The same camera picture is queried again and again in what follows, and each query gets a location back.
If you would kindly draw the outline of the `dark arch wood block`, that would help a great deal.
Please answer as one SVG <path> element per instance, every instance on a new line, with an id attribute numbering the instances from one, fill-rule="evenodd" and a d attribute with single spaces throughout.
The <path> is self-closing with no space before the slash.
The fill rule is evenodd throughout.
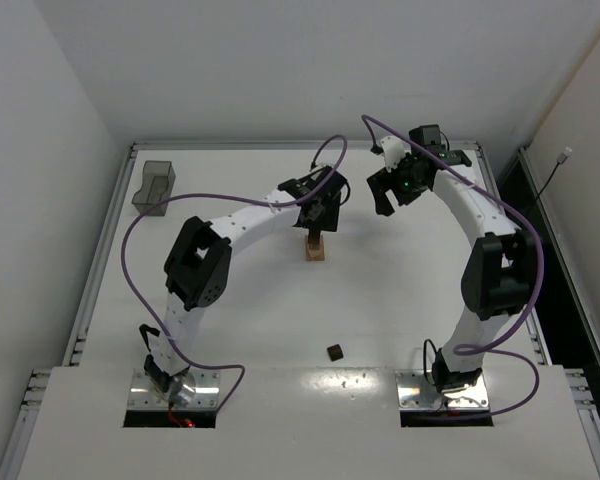
<path id="1" fill-rule="evenodd" d="M 310 229 L 307 235 L 308 245 L 317 248 L 320 245 L 321 231 L 319 229 Z"/>

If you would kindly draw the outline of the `small dark wood cube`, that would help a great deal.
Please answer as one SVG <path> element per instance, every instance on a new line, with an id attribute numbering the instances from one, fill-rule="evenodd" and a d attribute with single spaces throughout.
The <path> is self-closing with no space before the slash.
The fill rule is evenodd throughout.
<path id="1" fill-rule="evenodd" d="M 340 344 L 330 345 L 327 348 L 327 355 L 332 362 L 336 362 L 344 358 L 343 350 Z"/>

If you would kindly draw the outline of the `clear plastic bin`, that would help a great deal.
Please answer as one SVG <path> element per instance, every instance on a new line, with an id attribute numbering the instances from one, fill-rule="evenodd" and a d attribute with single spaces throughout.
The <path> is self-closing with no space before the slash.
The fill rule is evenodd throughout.
<path id="1" fill-rule="evenodd" d="M 141 174 L 141 185 L 132 197 L 132 205 L 139 214 L 164 216 L 168 205 L 163 201 L 171 196 L 176 174 L 169 161 L 146 161 Z"/>

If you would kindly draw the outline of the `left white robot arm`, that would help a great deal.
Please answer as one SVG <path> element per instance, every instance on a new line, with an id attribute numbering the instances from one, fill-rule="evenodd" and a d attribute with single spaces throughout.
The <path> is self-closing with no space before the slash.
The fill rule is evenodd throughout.
<path id="1" fill-rule="evenodd" d="M 164 264 L 168 296 L 162 326 L 141 327 L 149 349 L 144 369 L 159 392 L 174 395 L 182 387 L 190 363 L 181 354 L 193 343 L 207 308 L 226 290 L 233 258 L 278 230 L 303 228 L 313 239 L 336 231 L 347 187 L 342 174 L 321 166 L 232 214 L 184 222 Z"/>

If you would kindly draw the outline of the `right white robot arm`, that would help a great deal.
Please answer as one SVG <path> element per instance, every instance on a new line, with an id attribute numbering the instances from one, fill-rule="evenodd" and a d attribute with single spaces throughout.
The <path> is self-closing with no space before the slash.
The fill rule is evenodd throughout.
<path id="1" fill-rule="evenodd" d="M 484 347 L 519 314 L 536 285 L 532 234 L 515 226 L 498 204 L 481 193 L 472 158 L 442 142 L 436 125 L 409 133 L 410 145 L 393 135 L 374 140 L 371 151 L 384 159 L 371 175 L 375 210 L 382 216 L 434 193 L 453 214 L 471 247 L 461 277 L 464 309 L 451 338 L 437 350 L 430 374 L 439 392 L 474 384 L 482 373 Z"/>

